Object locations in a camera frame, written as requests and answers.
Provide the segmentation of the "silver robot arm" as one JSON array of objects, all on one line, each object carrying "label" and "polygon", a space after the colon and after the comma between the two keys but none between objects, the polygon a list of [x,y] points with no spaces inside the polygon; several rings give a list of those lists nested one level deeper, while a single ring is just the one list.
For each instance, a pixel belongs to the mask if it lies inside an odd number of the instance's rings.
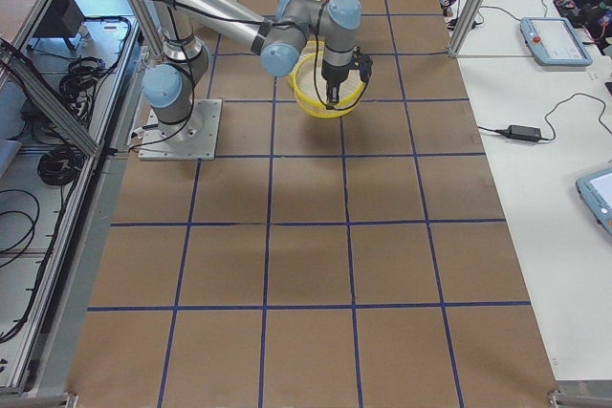
[{"label": "silver robot arm", "polygon": [[340,85],[350,72],[358,71],[364,86],[372,75],[372,60],[357,45],[359,0],[279,0],[274,21],[234,0],[151,1],[248,45],[263,69],[275,77],[294,69],[311,35],[322,38],[321,76],[326,88],[321,104],[328,110],[339,110]]}]

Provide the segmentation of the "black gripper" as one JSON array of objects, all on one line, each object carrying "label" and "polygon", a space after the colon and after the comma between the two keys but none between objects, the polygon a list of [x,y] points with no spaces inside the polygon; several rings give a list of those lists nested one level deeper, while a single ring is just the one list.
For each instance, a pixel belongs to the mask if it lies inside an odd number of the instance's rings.
[{"label": "black gripper", "polygon": [[321,76],[326,82],[326,101],[327,109],[333,109],[335,103],[340,101],[340,85],[344,82],[350,69],[347,65],[335,66],[329,62],[323,62],[321,66]]}]

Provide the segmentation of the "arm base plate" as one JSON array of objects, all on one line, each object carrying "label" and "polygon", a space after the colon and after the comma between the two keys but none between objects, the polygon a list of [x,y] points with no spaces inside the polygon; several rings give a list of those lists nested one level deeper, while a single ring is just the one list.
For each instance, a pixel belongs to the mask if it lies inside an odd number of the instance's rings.
[{"label": "arm base plate", "polygon": [[147,122],[156,127],[144,131],[144,146],[139,148],[138,158],[141,161],[214,160],[222,105],[221,99],[196,99],[189,121],[176,125],[159,122],[150,109]]}]

